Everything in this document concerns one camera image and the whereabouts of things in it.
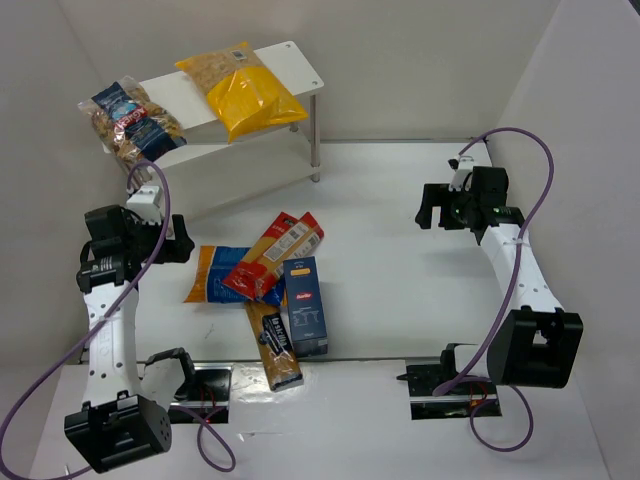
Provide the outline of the blue orange pasta bag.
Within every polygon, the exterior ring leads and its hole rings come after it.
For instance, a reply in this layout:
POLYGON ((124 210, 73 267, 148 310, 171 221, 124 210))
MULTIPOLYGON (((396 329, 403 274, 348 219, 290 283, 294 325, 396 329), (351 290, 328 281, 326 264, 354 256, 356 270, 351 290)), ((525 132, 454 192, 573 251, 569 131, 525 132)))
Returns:
POLYGON ((201 246, 194 284, 184 302, 237 304, 247 301, 246 296, 225 286, 223 280, 249 251, 249 247, 201 246))

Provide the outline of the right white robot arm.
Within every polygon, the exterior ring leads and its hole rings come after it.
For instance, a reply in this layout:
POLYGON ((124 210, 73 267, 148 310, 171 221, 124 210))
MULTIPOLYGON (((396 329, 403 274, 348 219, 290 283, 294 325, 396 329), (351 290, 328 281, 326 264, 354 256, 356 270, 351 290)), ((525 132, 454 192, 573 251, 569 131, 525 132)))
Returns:
POLYGON ((415 221, 468 230, 489 259, 503 294, 497 319, 479 347, 453 347, 451 377, 436 389, 443 395, 465 378, 486 377, 495 385, 563 388, 583 333, 576 313, 564 309, 539 268, 522 212, 507 205, 505 169, 475 165, 469 156, 449 162, 448 183, 425 185, 415 221))

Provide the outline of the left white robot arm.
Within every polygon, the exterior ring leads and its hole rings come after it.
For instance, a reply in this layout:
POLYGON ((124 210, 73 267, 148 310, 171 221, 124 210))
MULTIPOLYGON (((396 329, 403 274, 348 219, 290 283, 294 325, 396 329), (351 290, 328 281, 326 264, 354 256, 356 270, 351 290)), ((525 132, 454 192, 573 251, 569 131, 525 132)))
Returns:
POLYGON ((76 281, 94 336, 88 341, 89 375, 79 412, 64 420, 67 439, 97 473, 169 451, 169 408, 194 381, 195 368, 181 347, 137 364, 134 280, 153 263, 184 263, 194 248, 184 219, 177 236, 146 224, 133 211, 110 205, 86 213, 90 234, 76 281))

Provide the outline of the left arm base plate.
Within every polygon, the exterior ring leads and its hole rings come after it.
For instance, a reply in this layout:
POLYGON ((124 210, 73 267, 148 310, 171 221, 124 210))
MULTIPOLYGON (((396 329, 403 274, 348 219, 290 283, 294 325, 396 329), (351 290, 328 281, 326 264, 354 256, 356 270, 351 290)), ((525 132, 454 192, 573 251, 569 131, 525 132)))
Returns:
POLYGON ((227 424, 229 421, 231 363, 196 362, 193 383, 181 387, 172 400, 169 419, 172 425, 195 424, 196 420, 182 412, 187 408, 206 419, 209 424, 227 424))

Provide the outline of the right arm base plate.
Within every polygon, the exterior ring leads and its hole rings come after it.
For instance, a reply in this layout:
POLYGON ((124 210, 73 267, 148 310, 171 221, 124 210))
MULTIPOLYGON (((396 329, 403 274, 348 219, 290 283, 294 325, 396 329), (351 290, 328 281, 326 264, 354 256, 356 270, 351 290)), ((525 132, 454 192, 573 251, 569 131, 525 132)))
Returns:
POLYGON ((496 387, 491 383, 461 383, 443 396, 434 396, 433 390, 446 380, 443 367, 437 363, 407 364, 396 380, 407 386, 414 421, 469 418, 476 407, 480 407, 478 417, 502 415, 496 387))

